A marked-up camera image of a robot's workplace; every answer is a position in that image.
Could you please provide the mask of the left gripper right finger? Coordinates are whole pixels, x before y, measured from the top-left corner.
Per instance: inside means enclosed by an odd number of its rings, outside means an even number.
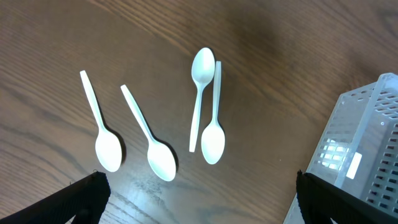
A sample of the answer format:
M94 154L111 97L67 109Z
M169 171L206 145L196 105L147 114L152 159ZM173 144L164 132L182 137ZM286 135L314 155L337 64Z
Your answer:
M308 172L297 172L296 191L305 223L397 223L397 218Z

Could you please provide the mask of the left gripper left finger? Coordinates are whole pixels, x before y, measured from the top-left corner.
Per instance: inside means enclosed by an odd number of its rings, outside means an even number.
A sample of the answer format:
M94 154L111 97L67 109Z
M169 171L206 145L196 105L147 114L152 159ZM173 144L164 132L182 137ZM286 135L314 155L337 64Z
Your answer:
M106 174L94 172L1 223L99 223L110 195Z

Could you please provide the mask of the clear perforated plastic basket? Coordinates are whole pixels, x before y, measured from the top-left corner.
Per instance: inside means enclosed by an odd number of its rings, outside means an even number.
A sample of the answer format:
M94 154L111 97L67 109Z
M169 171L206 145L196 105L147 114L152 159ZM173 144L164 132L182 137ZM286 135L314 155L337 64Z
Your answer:
M397 75L338 98L306 171L397 218ZM285 223L305 223L297 193Z

